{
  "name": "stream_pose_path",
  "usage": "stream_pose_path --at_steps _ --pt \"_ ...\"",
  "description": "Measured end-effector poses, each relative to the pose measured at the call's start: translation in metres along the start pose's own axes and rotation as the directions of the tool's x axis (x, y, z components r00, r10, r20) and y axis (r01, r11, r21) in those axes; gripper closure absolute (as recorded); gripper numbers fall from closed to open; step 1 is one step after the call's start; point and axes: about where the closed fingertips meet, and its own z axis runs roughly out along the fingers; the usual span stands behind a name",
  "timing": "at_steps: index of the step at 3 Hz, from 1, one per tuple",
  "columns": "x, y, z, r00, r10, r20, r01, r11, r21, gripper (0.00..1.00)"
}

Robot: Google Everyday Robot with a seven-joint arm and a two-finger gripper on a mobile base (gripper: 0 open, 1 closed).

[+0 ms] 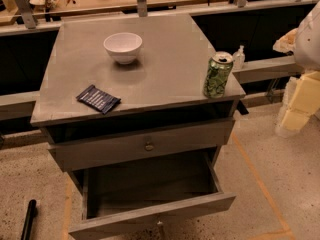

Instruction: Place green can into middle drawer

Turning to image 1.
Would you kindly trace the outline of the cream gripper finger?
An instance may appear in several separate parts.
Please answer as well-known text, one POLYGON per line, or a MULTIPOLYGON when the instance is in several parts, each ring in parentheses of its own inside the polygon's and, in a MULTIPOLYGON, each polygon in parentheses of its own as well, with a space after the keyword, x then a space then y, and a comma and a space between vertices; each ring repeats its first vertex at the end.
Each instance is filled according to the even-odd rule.
POLYGON ((298 134, 310 118, 320 110, 320 72, 309 71, 286 84, 279 110, 276 134, 291 137, 298 134))
POLYGON ((293 52, 295 48, 295 38, 297 29, 292 29, 278 39, 273 45, 273 50, 281 53, 293 52))

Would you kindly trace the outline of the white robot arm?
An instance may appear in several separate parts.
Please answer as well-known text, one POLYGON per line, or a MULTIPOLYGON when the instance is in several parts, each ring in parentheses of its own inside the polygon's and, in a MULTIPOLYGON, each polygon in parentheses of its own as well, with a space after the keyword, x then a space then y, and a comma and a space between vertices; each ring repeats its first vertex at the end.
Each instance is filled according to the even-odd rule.
POLYGON ((304 69, 299 79, 291 77, 285 87, 276 133, 281 137, 301 131, 320 110, 320 2, 273 45, 278 52, 292 52, 295 63, 304 69))

